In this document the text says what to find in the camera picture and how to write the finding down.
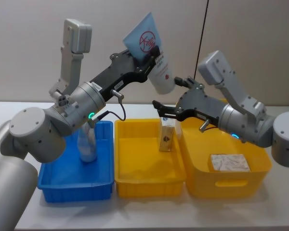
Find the blue plastic bin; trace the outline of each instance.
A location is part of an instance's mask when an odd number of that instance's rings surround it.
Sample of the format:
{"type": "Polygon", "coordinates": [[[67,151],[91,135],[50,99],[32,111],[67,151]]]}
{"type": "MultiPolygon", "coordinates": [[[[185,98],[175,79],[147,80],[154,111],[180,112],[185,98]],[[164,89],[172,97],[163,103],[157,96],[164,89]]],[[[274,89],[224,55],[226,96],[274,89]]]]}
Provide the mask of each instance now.
{"type": "Polygon", "coordinates": [[[109,199],[114,183],[113,123],[95,126],[97,159],[84,163],[77,148],[78,131],[65,138],[66,149],[55,161],[42,164],[38,188],[48,203],[109,199]]]}

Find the clear plastic bottle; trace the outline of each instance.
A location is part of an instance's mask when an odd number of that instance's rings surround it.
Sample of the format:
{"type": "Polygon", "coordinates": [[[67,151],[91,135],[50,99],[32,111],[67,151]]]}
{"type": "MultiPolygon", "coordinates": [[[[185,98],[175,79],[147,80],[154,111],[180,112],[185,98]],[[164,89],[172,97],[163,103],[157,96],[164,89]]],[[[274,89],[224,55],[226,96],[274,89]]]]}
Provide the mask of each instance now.
{"type": "Polygon", "coordinates": [[[92,162],[96,160],[96,139],[94,129],[88,123],[82,125],[79,129],[77,146],[80,152],[80,159],[83,162],[92,162]]]}

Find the green indicator light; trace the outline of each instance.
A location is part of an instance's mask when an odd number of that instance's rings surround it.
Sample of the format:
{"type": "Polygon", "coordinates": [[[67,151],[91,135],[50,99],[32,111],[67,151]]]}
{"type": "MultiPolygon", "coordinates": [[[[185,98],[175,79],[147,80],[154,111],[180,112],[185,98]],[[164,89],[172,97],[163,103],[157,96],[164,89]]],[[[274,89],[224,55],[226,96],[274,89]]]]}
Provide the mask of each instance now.
{"type": "Polygon", "coordinates": [[[94,113],[94,112],[91,112],[91,113],[88,115],[88,118],[91,119],[94,115],[95,115],[95,113],[94,113]]]}

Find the white table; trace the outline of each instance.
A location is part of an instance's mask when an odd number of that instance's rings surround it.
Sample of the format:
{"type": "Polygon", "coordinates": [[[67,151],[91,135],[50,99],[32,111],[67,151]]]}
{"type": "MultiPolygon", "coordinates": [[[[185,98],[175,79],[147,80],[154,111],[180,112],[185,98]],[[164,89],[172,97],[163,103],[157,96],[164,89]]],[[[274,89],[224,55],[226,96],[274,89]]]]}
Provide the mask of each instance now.
{"type": "MultiPolygon", "coordinates": [[[[0,102],[0,124],[23,108],[48,108],[51,103],[0,102]]],[[[118,112],[117,104],[107,110],[118,112]]],[[[128,118],[155,118],[152,105],[125,105],[128,118]]],[[[268,114],[278,115],[289,107],[268,107],[268,114]]],[[[116,118],[108,115],[105,120],[116,118]]],[[[266,149],[271,156],[271,148],[266,149]]],[[[38,170],[40,163],[28,155],[26,160],[38,170]]],[[[107,201],[47,204],[42,191],[36,189],[16,230],[275,230],[289,231],[289,168],[273,167],[257,193],[248,199],[202,200],[187,193],[178,198],[125,200],[116,193],[107,201]]]]}

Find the yellow plastic basket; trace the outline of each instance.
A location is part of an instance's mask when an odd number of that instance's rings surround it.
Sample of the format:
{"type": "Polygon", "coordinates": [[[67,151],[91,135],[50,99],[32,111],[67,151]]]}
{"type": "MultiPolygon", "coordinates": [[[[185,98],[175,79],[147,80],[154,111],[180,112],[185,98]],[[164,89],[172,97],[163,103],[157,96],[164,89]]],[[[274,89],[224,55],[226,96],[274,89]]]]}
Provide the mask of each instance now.
{"type": "Polygon", "coordinates": [[[115,122],[115,181],[120,197],[176,196],[186,178],[177,137],[158,150],[159,119],[115,122]]]}
{"type": "Polygon", "coordinates": [[[201,198],[240,198],[256,192],[271,169],[271,161],[263,148],[242,143],[219,129],[201,133],[203,121],[196,118],[181,123],[179,144],[186,170],[188,191],[201,198]],[[250,172],[214,171],[211,154],[244,154],[250,172]]]}

